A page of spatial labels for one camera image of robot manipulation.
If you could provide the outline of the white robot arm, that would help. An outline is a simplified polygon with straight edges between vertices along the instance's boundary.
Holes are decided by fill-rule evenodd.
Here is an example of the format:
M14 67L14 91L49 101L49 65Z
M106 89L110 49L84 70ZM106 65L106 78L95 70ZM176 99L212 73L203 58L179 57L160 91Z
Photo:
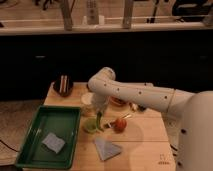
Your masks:
M88 81L103 99L109 96L181 118L176 171L213 171L213 91L191 93L115 80L104 67Z

